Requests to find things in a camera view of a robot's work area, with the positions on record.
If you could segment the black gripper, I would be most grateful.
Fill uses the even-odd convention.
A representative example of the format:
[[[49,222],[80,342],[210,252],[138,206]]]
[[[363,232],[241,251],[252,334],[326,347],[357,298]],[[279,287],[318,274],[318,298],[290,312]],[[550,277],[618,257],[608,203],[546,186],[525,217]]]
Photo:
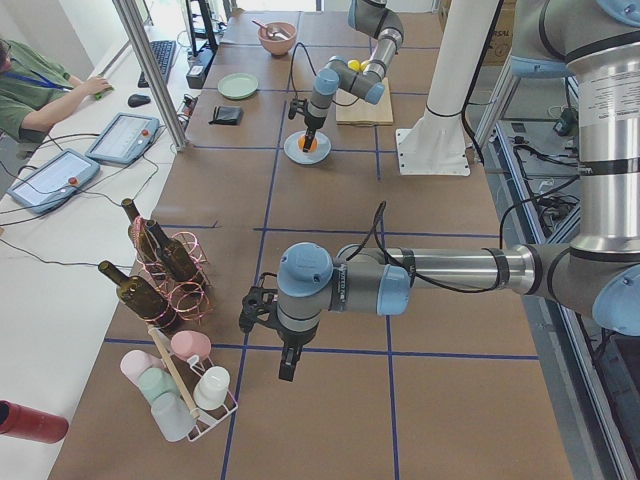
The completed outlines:
[[[307,131],[302,139],[302,151],[313,152],[316,150],[315,131],[324,126],[328,114],[327,108],[314,105],[306,99],[292,99],[289,102],[288,119],[293,120],[297,115],[304,118]]]
[[[251,286],[242,299],[239,328],[245,334],[249,334],[255,325],[277,332],[283,342],[278,378],[292,382],[305,345],[305,333],[287,327],[281,321],[277,307],[275,289]]]

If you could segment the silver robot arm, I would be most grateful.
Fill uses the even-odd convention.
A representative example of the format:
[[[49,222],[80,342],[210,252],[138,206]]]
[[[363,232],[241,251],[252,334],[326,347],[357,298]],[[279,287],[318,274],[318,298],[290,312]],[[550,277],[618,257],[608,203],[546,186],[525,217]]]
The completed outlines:
[[[339,56],[332,57],[315,75],[310,98],[290,102],[289,117],[294,118],[298,113],[304,116],[306,131],[298,141],[298,147],[305,154],[315,149],[316,132],[323,127],[337,91],[346,91],[373,105],[380,101],[385,91],[383,79],[404,41],[402,22],[384,1],[353,1],[348,23],[376,39],[377,45],[362,71],[350,68]]]
[[[337,256],[310,242],[281,256],[277,285],[253,286],[240,329],[261,325],[283,343],[292,380],[323,311],[399,315],[412,287],[460,293],[507,288],[555,301],[614,332],[639,332],[639,5],[635,1],[520,1],[511,70],[578,84],[580,230],[567,244],[479,251],[366,244]]]

